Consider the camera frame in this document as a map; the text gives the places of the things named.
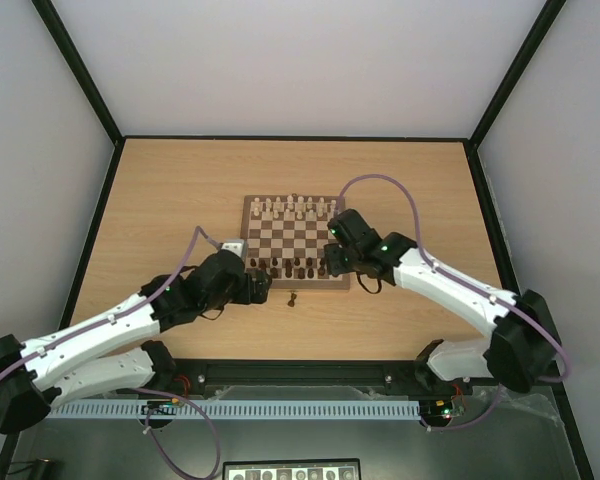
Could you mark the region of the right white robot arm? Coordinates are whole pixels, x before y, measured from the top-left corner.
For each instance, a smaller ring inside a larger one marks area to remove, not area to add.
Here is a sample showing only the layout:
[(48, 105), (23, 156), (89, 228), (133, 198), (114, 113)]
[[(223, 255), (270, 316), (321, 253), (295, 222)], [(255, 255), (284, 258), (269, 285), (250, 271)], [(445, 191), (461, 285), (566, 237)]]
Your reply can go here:
[(431, 342), (416, 367), (423, 389), (435, 392), (460, 378), (492, 378), (527, 393), (545, 380), (560, 344), (548, 330), (552, 316), (539, 293), (518, 295), (479, 282), (430, 257), (400, 233), (380, 237), (354, 209), (336, 215), (328, 228), (335, 238), (324, 248), (330, 274), (353, 273), (416, 292), (481, 333), (479, 340)]

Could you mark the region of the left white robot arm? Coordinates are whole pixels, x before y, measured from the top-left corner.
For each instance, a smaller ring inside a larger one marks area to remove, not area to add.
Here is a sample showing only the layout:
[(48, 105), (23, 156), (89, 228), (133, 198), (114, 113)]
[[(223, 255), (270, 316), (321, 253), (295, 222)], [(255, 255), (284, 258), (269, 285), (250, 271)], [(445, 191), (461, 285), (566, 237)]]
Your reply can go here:
[(161, 388), (174, 369), (155, 336), (228, 304), (263, 304), (271, 276), (228, 250), (176, 276), (160, 275), (110, 310), (47, 336), (0, 338), (0, 433), (15, 434), (52, 409), (116, 389)]

